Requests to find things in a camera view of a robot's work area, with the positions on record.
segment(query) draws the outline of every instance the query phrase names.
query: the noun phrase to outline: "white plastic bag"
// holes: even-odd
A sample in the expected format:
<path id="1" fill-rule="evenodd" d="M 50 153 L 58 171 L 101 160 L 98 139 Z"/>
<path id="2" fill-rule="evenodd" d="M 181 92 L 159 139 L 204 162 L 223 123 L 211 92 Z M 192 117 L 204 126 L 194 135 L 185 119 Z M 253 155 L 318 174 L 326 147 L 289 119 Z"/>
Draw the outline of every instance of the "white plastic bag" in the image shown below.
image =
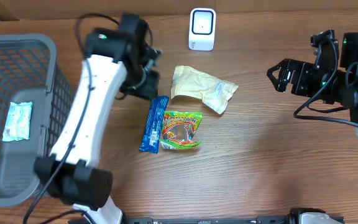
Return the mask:
<path id="1" fill-rule="evenodd" d="M 2 141 L 20 141 L 30 138 L 32 103 L 12 103 L 7 112 Z"/>
<path id="2" fill-rule="evenodd" d="M 175 68 L 173 74 L 171 98 L 178 95 L 194 97 L 221 114 L 238 87 L 232 82 L 181 65 Z"/>

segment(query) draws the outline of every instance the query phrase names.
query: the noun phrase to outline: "wooden table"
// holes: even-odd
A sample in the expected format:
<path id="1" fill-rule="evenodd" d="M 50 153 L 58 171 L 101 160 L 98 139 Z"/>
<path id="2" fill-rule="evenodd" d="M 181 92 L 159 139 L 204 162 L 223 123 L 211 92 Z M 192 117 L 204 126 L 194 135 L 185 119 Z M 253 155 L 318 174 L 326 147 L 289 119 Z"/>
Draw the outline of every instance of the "wooden table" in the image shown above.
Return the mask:
<path id="1" fill-rule="evenodd" d="M 219 14 L 212 52 L 188 49 L 188 16 L 144 19 L 155 46 L 164 51 L 157 68 L 161 95 L 170 95 L 176 65 L 192 66 L 239 88 L 222 116 L 200 100 L 170 101 L 168 110 L 203 112 L 195 135 L 203 144 L 194 151 L 139 153 L 149 102 L 134 97 L 115 102 L 104 132 L 101 168 L 113 172 L 111 196 L 118 207 L 130 217 L 153 218 L 245 218 L 314 207 L 358 223 L 354 128 L 294 119 L 293 111 L 306 98 L 276 92 L 266 77 L 267 69 L 284 58 L 313 62 L 311 34 L 335 29 L 341 41 L 344 32 L 358 32 L 358 10 Z M 74 22 L 0 22 L 0 34 L 51 37 L 58 64 L 76 88 L 81 55 Z M 84 35 L 96 26 L 115 28 L 90 19 L 84 22 Z M 349 118 L 346 111 L 335 116 Z M 0 208 L 0 223 L 21 222 L 28 206 Z M 40 222 L 68 209 L 58 200 L 43 199 L 30 220 Z"/>

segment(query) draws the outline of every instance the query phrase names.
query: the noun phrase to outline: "blue snack bar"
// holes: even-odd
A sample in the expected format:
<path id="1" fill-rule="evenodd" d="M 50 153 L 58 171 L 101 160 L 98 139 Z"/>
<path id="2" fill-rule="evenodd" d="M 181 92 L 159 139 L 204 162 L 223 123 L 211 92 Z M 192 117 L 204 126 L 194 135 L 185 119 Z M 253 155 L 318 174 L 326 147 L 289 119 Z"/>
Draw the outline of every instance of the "blue snack bar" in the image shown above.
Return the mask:
<path id="1" fill-rule="evenodd" d="M 164 112 L 168 105 L 168 96 L 158 96 L 152 100 L 149 108 L 149 116 L 147 117 L 146 126 L 140 144 L 140 152 L 158 153 L 158 145 L 160 143 L 160 133 Z"/>

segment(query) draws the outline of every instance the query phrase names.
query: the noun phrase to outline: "red and green candy bag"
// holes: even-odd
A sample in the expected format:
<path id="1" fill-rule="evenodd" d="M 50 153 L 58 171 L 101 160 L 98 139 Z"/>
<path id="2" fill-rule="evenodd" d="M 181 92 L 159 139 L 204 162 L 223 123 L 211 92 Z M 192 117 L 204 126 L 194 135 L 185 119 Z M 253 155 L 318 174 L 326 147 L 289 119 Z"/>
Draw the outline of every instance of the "red and green candy bag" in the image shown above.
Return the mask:
<path id="1" fill-rule="evenodd" d="M 192 149 L 201 144 L 191 139 L 203 114 L 200 112 L 166 111 L 162 122 L 161 146 L 164 149 Z"/>

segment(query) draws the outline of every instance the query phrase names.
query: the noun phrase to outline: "tissue packet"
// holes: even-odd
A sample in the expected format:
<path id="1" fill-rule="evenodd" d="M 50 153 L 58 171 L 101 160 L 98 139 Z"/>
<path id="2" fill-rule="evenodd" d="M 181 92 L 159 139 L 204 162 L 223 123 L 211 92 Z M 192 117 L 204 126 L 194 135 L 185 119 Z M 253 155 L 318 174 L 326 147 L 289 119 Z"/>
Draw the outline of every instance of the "tissue packet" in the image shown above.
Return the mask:
<path id="1" fill-rule="evenodd" d="M 178 95 L 194 97 L 221 114 L 238 87 L 232 82 L 181 65 L 176 66 L 173 73 L 171 98 Z"/>
<path id="2" fill-rule="evenodd" d="M 192 149 L 200 145 L 200 141 L 191 139 L 202 119 L 203 114 L 200 112 L 166 111 L 162 128 L 162 147 L 164 149 Z"/>
<path id="3" fill-rule="evenodd" d="M 30 139 L 31 110 L 32 102 L 19 104 L 11 102 L 2 132 L 2 141 Z"/>
<path id="4" fill-rule="evenodd" d="M 168 100 L 167 96 L 158 96 L 157 99 L 152 100 L 139 148 L 140 152 L 158 153 L 162 120 Z"/>

